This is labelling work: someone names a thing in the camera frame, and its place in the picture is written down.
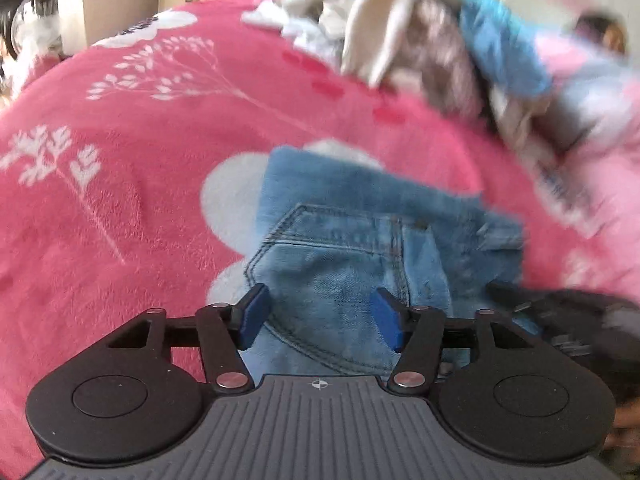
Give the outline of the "blue denim jeans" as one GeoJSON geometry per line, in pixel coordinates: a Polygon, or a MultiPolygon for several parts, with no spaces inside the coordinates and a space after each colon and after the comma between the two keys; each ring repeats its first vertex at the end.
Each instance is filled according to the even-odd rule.
{"type": "Polygon", "coordinates": [[[255,232],[244,275],[272,299],[244,354],[255,378],[385,377],[397,356],[371,313],[378,288],[470,318],[489,282],[522,275],[522,227],[478,198],[296,148],[269,157],[255,232]]]}

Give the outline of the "pile of mixed clothes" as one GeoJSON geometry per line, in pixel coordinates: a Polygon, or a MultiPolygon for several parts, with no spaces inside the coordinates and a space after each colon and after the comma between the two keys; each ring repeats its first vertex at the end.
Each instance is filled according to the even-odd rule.
{"type": "Polygon", "coordinates": [[[512,146],[536,134],[559,154],[596,156],[639,140],[639,74],[608,12],[553,30],[508,0],[264,0],[242,20],[370,88],[420,94],[468,122],[489,116],[512,146]]]}

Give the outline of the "pink floral fleece blanket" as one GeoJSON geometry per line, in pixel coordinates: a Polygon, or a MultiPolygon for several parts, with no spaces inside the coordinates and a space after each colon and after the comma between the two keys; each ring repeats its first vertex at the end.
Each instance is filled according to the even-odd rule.
{"type": "Polygon", "coordinates": [[[269,157],[296,148],[483,206],[524,233],[521,280],[639,295],[631,212],[574,221],[482,125],[371,90],[203,0],[52,68],[1,115],[1,474],[41,454],[25,405],[55,367],[154,307],[235,300],[269,157]]]}

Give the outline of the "black wheelchair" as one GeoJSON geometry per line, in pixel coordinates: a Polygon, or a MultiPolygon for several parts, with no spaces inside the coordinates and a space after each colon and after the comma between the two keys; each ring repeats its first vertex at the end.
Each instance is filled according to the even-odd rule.
{"type": "Polygon", "coordinates": [[[58,0],[1,0],[1,99],[62,60],[58,0]]]}

